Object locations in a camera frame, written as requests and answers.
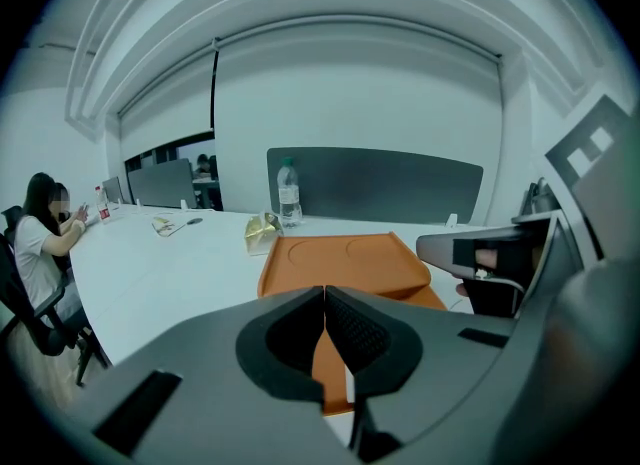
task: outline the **plastic water bottle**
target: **plastic water bottle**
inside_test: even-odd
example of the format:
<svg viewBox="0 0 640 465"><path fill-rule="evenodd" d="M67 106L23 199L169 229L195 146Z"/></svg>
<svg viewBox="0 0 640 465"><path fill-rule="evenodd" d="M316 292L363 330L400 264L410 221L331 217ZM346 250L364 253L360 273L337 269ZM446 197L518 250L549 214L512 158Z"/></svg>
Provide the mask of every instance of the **plastic water bottle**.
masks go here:
<svg viewBox="0 0 640 465"><path fill-rule="evenodd" d="M111 220L111 214L109 214L109 206L107 205L107 193L105 190L96 186L96 209L100 215L100 221L107 223Z"/></svg>
<svg viewBox="0 0 640 465"><path fill-rule="evenodd" d="M278 172L278 198L280 199L280 222L292 228L302 223L298 174L293 168L293 158L285 157Z"/></svg>

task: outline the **floor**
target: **floor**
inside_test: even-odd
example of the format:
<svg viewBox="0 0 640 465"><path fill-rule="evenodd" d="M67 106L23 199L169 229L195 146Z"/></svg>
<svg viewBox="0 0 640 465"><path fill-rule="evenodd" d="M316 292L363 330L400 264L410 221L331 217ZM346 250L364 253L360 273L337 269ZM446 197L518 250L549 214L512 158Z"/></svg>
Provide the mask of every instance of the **floor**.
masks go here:
<svg viewBox="0 0 640 465"><path fill-rule="evenodd" d="M82 387L75 383L80 356L77 347L65 348L57 357L44 356L22 323L7 336L6 346L17 372L34 395L64 411L82 392ZM83 383L91 383L103 371L96 358L91 357L82 377Z"/></svg>

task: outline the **white t-shirt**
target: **white t-shirt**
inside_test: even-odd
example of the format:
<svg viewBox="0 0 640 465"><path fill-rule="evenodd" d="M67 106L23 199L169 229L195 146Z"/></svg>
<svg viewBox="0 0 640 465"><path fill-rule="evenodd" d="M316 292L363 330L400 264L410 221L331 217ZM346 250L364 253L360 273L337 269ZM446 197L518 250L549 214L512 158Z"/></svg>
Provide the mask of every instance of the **white t-shirt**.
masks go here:
<svg viewBox="0 0 640 465"><path fill-rule="evenodd" d="M23 217L16 227L16 266L34 308L55 292L62 278L53 256L42 251L44 240L51 235L34 216Z"/></svg>

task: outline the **curved white desk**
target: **curved white desk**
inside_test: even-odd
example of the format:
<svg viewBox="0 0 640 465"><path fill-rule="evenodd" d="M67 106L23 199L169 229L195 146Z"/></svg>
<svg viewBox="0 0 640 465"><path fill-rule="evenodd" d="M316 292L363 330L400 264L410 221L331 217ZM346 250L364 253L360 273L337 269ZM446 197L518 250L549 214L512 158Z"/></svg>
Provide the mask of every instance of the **curved white desk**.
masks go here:
<svg viewBox="0 0 640 465"><path fill-rule="evenodd" d="M151 226L152 215L173 221L202 218L169 237ZM248 214L122 206L113 221L87 229L71 250L85 312L105 353L117 364L172 326L194 316L255 300L266 255L251 257L244 244ZM393 231L415 251L418 236L451 232L439 225L307 218L287 235L374 234ZM459 226L455 231L477 230ZM448 273L429 267L443 303L470 311Z"/></svg>

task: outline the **orange tray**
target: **orange tray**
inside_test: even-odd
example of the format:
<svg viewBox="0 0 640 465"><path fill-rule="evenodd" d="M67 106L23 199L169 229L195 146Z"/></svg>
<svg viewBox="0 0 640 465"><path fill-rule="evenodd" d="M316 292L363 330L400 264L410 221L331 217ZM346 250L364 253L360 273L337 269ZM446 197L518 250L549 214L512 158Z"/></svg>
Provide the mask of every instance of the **orange tray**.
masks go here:
<svg viewBox="0 0 640 465"><path fill-rule="evenodd" d="M393 232L277 237L260 276L258 296L337 285L444 310L430 282L426 265ZM324 386L326 415L352 408L347 401L345 365L326 330L316 347L312 376Z"/></svg>

